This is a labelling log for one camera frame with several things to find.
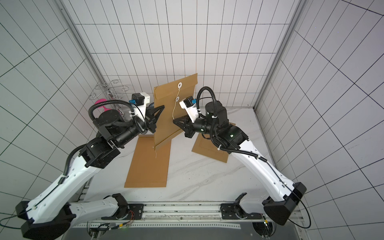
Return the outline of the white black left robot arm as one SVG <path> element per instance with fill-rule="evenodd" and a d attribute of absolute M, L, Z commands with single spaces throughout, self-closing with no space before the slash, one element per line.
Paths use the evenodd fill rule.
<path fill-rule="evenodd" d="M 21 201 L 16 206 L 17 217 L 25 220 L 20 228 L 23 237 L 55 240 L 68 229 L 98 218 L 133 218 L 134 213 L 121 194 L 86 203 L 71 203 L 69 200 L 116 158 L 127 143 L 147 131 L 154 133 L 164 109 L 164 106 L 149 108 L 147 103 L 137 106 L 121 100 L 91 106 L 88 113 L 98 129 L 97 136 L 71 151 L 64 172 L 45 191 L 33 200 Z"/>

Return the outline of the brown kraft file bag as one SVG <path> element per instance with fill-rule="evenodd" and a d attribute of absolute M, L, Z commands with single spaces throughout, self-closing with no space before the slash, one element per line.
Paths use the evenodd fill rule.
<path fill-rule="evenodd" d="M 198 75 L 194 74 L 154 88 L 155 107 L 165 106 L 156 123 L 157 128 L 154 133 L 154 148 L 156 151 L 183 132 L 173 123 L 173 120 L 187 114 L 180 107 L 180 101 L 194 95 L 197 83 Z"/>
<path fill-rule="evenodd" d="M 140 135 L 136 144 L 125 188 L 164 188 L 167 186 L 171 142 L 154 148 L 154 137 Z"/>

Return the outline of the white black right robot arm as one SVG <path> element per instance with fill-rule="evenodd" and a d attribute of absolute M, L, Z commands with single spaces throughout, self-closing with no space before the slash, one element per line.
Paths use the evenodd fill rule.
<path fill-rule="evenodd" d="M 257 150 L 248 135 L 228 120 L 227 109 L 217 100 L 210 87 L 202 87 L 196 98 L 189 96 L 178 101 L 187 115 L 175 118 L 173 123 L 192 138 L 199 133 L 208 135 L 218 151 L 234 155 L 262 183 L 269 193 L 262 201 L 268 217 L 278 225 L 285 225 L 296 207 L 302 203 L 307 188 L 279 172 Z"/>

